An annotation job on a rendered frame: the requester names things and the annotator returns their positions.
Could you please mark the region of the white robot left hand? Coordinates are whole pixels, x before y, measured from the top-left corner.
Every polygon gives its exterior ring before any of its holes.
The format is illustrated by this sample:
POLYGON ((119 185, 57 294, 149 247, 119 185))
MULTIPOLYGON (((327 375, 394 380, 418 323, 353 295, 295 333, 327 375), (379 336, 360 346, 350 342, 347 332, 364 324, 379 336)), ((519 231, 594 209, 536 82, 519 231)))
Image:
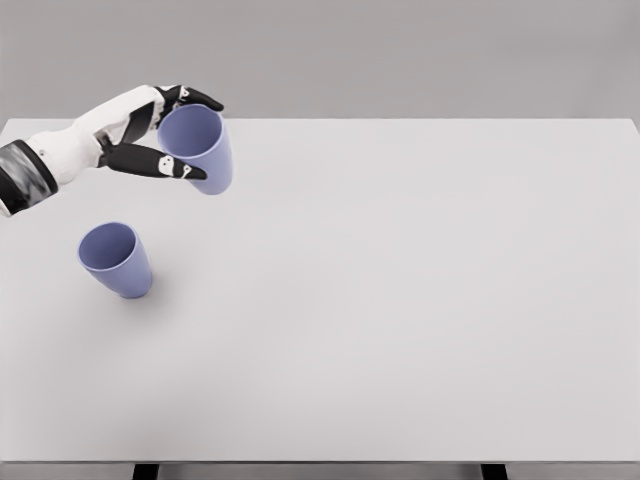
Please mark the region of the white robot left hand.
POLYGON ((106 166, 150 178, 205 180, 204 170, 136 143, 158 129, 170 113, 187 105, 224 110, 222 103, 192 87, 142 85, 86 112, 72 124, 76 141, 74 172, 106 166))

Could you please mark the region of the lavender plastic cup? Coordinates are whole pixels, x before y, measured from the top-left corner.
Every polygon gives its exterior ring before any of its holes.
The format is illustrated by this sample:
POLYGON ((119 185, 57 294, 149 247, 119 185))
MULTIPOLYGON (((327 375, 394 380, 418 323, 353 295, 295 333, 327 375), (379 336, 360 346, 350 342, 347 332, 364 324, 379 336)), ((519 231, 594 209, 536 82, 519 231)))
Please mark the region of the lavender plastic cup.
POLYGON ((152 287, 144 245, 125 223, 107 222, 87 232, 79 242, 77 257, 94 279, 123 298, 143 297, 152 287))
POLYGON ((199 104, 176 108, 160 123, 158 141, 164 152, 206 172, 205 180, 190 180, 201 193, 221 194, 231 185, 231 146, 219 112, 199 104))

